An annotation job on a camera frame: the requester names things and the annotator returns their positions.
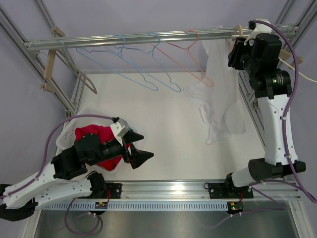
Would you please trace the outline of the light blue hanger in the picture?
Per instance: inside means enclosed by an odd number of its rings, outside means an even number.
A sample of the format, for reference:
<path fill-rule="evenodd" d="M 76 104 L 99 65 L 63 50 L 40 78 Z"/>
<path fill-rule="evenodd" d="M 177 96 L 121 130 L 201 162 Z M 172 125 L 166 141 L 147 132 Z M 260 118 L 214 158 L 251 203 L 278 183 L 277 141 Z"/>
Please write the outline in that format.
<path fill-rule="evenodd" d="M 77 47 L 75 50 L 79 55 L 110 73 L 117 74 L 142 88 L 158 91 L 155 83 L 147 78 L 146 71 L 123 55 L 125 46 L 126 41 L 121 46 Z"/>
<path fill-rule="evenodd" d="M 123 37 L 122 35 L 120 34 L 115 34 L 114 37 L 120 37 L 122 40 L 123 40 L 123 45 L 121 46 L 114 46 L 115 49 L 117 49 L 117 51 L 113 51 L 111 50 L 109 47 L 105 47 L 108 51 L 110 51 L 111 54 L 121 58 L 122 60 L 124 60 L 125 62 L 129 63 L 142 77 L 143 77 L 143 80 L 146 82 L 146 83 L 149 83 L 151 84 L 152 86 L 155 87 L 155 90 L 154 91 L 157 91 L 158 90 L 158 87 L 156 85 L 154 85 L 152 82 L 148 81 L 144 74 L 146 74 L 147 76 L 149 76 L 150 78 L 156 80 L 157 82 L 159 82 L 160 84 L 162 84 L 163 86 L 167 87 L 168 89 L 171 89 L 172 91 L 176 92 L 176 93 L 180 93 L 182 90 L 181 88 L 179 87 L 179 85 L 177 83 L 175 83 L 172 79 L 171 79 L 171 76 L 169 75 L 169 73 L 166 71 L 166 68 L 164 67 L 164 65 L 162 64 L 162 62 L 157 59 L 155 57 L 155 50 L 156 50 L 156 47 L 161 43 L 161 38 L 160 36 L 158 35 L 158 33 L 147 33 L 147 35 L 149 36 L 155 36 L 157 39 L 158 39 L 158 42 L 152 46 L 151 50 L 149 50 L 148 52 L 144 51 L 144 50 L 141 50 L 140 48 L 133 48 L 133 47 L 126 47 L 127 45 L 127 41 L 126 41 L 126 38 Z M 170 85 L 164 83 L 163 81 L 159 80 L 158 78 L 152 76 L 150 73 L 147 73 L 145 70 L 143 70 L 141 67 L 137 66 L 136 64 L 134 64 L 133 62 L 131 62 L 129 59 L 125 58 L 124 55 L 123 55 L 123 50 L 124 49 L 127 49 L 127 50 L 133 50 L 133 51 L 139 51 L 139 52 L 142 52 L 143 54 L 145 55 L 150 55 L 152 57 L 152 59 L 154 59 L 159 65 L 160 67 L 162 68 L 163 72 L 166 74 L 166 76 L 168 77 L 169 79 L 169 83 L 174 85 L 176 87 L 176 89 L 174 89 L 173 87 L 171 87 Z"/>

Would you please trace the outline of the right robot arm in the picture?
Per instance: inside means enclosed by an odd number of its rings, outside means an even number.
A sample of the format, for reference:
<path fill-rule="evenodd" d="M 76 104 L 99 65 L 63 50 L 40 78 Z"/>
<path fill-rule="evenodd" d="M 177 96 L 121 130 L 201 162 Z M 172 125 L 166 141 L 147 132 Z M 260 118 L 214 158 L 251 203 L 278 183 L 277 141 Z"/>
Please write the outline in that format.
<path fill-rule="evenodd" d="M 228 66 L 244 71 L 255 92 L 264 126 L 264 157 L 252 159 L 246 168 L 228 174 L 224 191 L 237 196 L 242 187 L 266 179 L 281 178 L 306 170 L 295 152 L 290 117 L 285 115 L 292 95 L 288 72 L 277 68 L 282 42 L 271 33 L 260 33 L 253 39 L 237 37 L 228 55 Z"/>

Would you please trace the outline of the pink wire hanger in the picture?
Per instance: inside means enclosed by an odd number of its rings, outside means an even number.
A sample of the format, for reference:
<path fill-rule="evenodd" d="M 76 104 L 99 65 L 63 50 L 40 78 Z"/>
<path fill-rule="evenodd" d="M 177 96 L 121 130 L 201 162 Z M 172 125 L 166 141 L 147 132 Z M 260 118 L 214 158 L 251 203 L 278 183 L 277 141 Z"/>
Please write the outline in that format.
<path fill-rule="evenodd" d="M 194 37 L 194 41 L 187 47 L 181 47 L 179 45 L 173 44 L 173 43 L 169 43 L 169 45 L 174 46 L 176 48 L 182 49 L 184 51 L 187 52 L 188 56 L 190 56 L 191 60 L 195 63 L 195 65 L 198 67 L 200 73 L 201 73 L 201 77 L 198 77 L 195 73 L 193 73 L 192 71 L 190 71 L 187 67 L 185 67 L 183 64 L 181 64 L 180 62 L 178 62 L 177 60 L 175 60 L 173 57 L 171 57 L 169 54 L 167 54 L 166 52 L 164 52 L 163 50 L 161 50 L 160 48 L 156 47 L 156 49 L 162 53 L 164 56 L 166 56 L 168 59 L 172 60 L 174 63 L 176 63 L 178 66 L 180 66 L 183 70 L 185 70 L 187 73 L 189 73 L 190 75 L 192 75 L 194 78 L 196 78 L 199 82 L 202 82 L 203 84 L 205 84 L 207 87 L 213 87 L 214 83 L 213 81 L 207 77 L 206 72 L 202 69 L 202 67 L 199 65 L 199 63 L 197 62 L 197 60 L 195 59 L 195 57 L 193 56 L 193 54 L 190 52 L 191 48 L 200 40 L 200 33 L 194 29 L 189 29 L 187 31 L 185 31 L 186 34 L 188 33 L 194 33 L 196 36 Z"/>

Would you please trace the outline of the magenta t shirt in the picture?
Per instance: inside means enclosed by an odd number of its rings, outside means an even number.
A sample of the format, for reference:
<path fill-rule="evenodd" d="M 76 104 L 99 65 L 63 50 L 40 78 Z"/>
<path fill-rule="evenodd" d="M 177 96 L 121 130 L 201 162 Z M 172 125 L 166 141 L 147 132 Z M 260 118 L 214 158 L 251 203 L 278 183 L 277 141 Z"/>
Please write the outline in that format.
<path fill-rule="evenodd" d="M 76 150 L 105 150 L 118 145 L 120 144 L 114 138 L 110 126 L 92 124 L 75 129 L 74 148 Z"/>

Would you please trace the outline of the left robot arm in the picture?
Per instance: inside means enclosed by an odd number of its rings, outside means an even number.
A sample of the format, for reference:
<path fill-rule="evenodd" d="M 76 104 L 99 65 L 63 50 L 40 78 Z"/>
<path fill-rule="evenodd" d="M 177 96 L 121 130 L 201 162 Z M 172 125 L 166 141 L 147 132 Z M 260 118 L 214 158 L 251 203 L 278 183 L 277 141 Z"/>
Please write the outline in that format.
<path fill-rule="evenodd" d="M 130 131 L 128 140 L 113 139 L 102 143 L 93 133 L 85 134 L 74 145 L 63 150 L 47 164 L 33 182 L 1 184 L 3 204 L 0 217 L 7 221 L 20 221 L 31 217 L 36 210 L 58 201 L 73 198 L 101 198 L 107 187 L 104 176 L 89 173 L 87 166 L 122 157 L 133 169 L 152 158 L 152 152 L 137 149 L 133 142 L 142 140 L 140 134 Z"/>

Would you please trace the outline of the red t shirt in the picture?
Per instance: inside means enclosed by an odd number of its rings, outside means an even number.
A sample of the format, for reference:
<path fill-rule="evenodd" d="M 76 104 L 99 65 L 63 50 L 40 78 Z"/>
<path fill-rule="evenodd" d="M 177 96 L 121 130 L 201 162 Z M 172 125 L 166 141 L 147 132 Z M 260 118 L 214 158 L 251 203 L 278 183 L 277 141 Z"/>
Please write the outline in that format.
<path fill-rule="evenodd" d="M 97 165 L 108 172 L 115 172 L 122 163 L 125 163 L 126 151 L 114 151 L 106 150 L 103 154 L 103 158 Z"/>

